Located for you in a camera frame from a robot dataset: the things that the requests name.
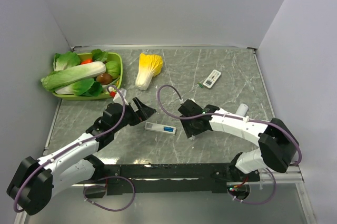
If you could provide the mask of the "grey white remote control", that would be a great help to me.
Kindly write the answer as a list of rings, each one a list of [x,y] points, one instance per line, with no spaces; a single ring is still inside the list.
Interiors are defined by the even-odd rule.
[[[162,125],[162,124],[157,124],[157,123],[152,123],[152,122],[146,122],[146,124],[145,124],[145,130],[156,132],[156,133],[165,133],[165,134],[169,134],[169,135],[175,135],[176,134],[176,127],[168,126],[168,127],[172,127],[172,128],[175,129],[174,133],[169,133],[169,132],[163,131],[163,129],[164,129],[165,126],[168,126],[168,125]]]

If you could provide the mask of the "blue AAA battery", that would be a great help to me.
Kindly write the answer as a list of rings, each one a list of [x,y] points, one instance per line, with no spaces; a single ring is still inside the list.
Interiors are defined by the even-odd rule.
[[[169,132],[169,133],[174,133],[175,129],[172,128],[172,127],[165,126],[164,129],[163,129],[163,131]]]

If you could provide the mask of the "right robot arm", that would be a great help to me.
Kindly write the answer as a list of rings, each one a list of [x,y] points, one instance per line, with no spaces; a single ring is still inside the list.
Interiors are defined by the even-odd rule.
[[[257,149],[238,153],[231,161],[230,175],[242,181],[248,173],[270,168],[285,173],[291,165],[298,142],[282,120],[259,121],[230,113],[215,105],[202,108],[193,100],[186,100],[178,108],[187,137],[205,131],[227,133],[253,143]]]

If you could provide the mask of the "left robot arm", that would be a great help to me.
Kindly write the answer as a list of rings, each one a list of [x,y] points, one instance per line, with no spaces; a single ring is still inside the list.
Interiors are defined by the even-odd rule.
[[[156,113],[133,98],[137,109],[124,99],[110,103],[101,117],[76,140],[39,159],[23,159],[6,193],[14,200],[14,211],[29,215],[40,212],[58,192],[81,181],[100,182],[104,165],[93,155],[114,140],[125,126],[135,126]]]

